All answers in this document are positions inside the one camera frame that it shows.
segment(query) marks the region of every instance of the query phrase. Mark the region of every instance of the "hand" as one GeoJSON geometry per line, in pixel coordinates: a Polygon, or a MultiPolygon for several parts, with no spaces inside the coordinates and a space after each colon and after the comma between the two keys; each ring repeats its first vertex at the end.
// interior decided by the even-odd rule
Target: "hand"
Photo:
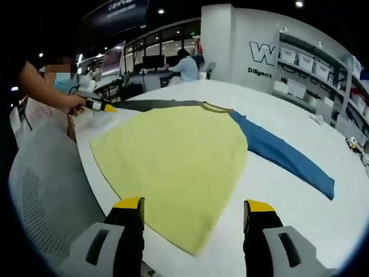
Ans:
{"type": "Polygon", "coordinates": [[[65,99],[65,107],[75,108],[77,106],[86,106],[86,99],[78,95],[68,95],[65,99]]]}
{"type": "Polygon", "coordinates": [[[65,99],[65,110],[67,113],[72,115],[78,115],[78,113],[83,113],[83,108],[81,106],[86,106],[86,99],[79,97],[78,95],[68,95],[65,99]]]}

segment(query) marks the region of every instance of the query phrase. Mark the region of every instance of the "ceiling light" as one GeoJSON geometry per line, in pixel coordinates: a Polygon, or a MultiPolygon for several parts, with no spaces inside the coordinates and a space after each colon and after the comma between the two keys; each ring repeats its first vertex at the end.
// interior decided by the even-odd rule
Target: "ceiling light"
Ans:
{"type": "Polygon", "coordinates": [[[295,2],[296,7],[302,8],[304,6],[304,2],[302,0],[297,0],[295,2]]]}

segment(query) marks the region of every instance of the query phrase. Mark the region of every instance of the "white wall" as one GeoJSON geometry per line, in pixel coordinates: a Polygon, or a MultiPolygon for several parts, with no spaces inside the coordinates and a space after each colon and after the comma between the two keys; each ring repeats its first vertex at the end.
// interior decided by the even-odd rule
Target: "white wall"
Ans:
{"type": "Polygon", "coordinates": [[[231,30],[234,8],[231,4],[202,7],[201,45],[204,50],[205,68],[216,62],[212,79],[231,81],[231,30]]]}
{"type": "Polygon", "coordinates": [[[231,5],[205,6],[201,16],[201,43],[206,63],[217,62],[217,74],[213,75],[213,79],[271,93],[275,50],[267,61],[257,62],[253,58],[250,42],[253,45],[257,43],[266,53],[272,51],[277,31],[282,27],[287,27],[289,33],[314,45],[322,42],[324,49],[335,57],[349,54],[328,35],[293,18],[261,10],[234,9],[231,5]],[[272,78],[249,73],[249,68],[271,74],[272,78]]]}

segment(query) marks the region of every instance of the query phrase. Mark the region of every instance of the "computer monitor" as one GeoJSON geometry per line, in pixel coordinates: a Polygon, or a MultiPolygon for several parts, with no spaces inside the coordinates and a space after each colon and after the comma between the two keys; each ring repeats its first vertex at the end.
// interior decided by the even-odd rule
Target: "computer monitor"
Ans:
{"type": "Polygon", "coordinates": [[[121,75],[125,44],[126,42],[119,43],[105,53],[103,67],[101,69],[102,78],[113,75],[119,77],[121,75]]]}
{"type": "Polygon", "coordinates": [[[144,64],[143,63],[138,63],[138,64],[134,65],[134,72],[136,74],[139,74],[142,68],[144,68],[144,64]]]}
{"type": "Polygon", "coordinates": [[[157,55],[157,56],[145,56],[142,59],[144,68],[163,68],[164,67],[164,56],[157,55]]]}
{"type": "Polygon", "coordinates": [[[166,57],[166,63],[169,64],[170,67],[176,66],[180,61],[178,56],[169,56],[166,57]]]}

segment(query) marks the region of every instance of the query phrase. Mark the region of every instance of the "white mesh chair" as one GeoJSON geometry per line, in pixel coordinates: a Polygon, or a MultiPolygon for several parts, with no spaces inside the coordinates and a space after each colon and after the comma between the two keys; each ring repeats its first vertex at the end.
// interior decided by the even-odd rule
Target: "white mesh chair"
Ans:
{"type": "Polygon", "coordinates": [[[53,268],[84,230],[105,219],[77,145],[50,121],[40,124],[19,150],[9,186],[20,222],[53,268]]]}

